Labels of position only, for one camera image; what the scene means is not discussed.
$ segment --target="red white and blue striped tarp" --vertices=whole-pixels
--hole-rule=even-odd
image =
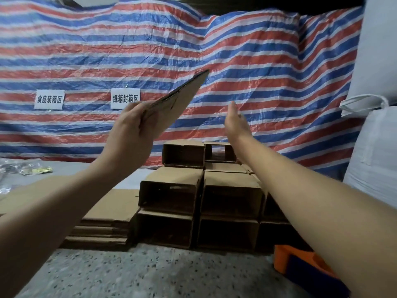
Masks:
[[[226,140],[235,100],[255,137],[326,173],[346,166],[361,121],[342,119],[363,9],[300,16],[279,10],[203,16],[175,2],[122,0],[71,10],[43,0],[0,2],[0,157],[91,161],[119,111],[111,88],[161,97],[211,73],[155,141]],[[63,89],[63,110],[34,110],[37,89]]]

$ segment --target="person's right arm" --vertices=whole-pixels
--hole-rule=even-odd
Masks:
[[[397,297],[397,210],[261,144],[234,102],[225,128],[237,157],[354,297]]]

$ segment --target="sign with chinese text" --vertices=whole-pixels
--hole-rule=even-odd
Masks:
[[[110,90],[110,108],[113,110],[122,110],[130,102],[141,101],[141,89],[111,89]]]
[[[35,110],[62,110],[65,90],[37,90]]]

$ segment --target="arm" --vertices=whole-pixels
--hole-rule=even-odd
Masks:
[[[73,227],[109,190],[149,157],[157,115],[141,124],[147,103],[129,104],[115,122],[102,154],[62,188],[0,217],[0,289],[15,296]]]
[[[397,210],[255,140],[234,102],[226,134],[285,216],[358,297],[395,297]]]

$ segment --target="gray floor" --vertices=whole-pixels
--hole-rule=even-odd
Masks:
[[[130,252],[58,249],[22,297],[310,297],[270,256],[213,254],[139,244]]]

